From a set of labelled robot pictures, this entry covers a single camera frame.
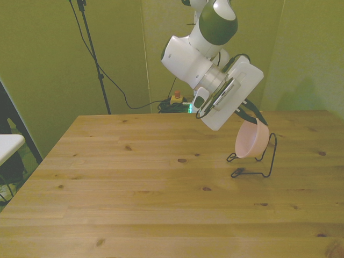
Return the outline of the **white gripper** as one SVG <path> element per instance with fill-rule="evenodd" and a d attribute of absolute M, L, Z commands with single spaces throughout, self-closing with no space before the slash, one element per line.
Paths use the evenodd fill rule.
<path fill-rule="evenodd" d="M 210 94 L 200 109 L 201 120 L 211 130 L 217 131 L 235 111 L 240 118 L 257 125 L 256 118 L 239 107 L 243 102 L 260 122 L 268 126 L 259 109 L 247 99 L 263 77 L 263 72 L 250 64 L 244 56 L 235 62 L 228 73 L 223 73 L 216 65 L 212 65 L 200 80 L 200 87 Z"/>

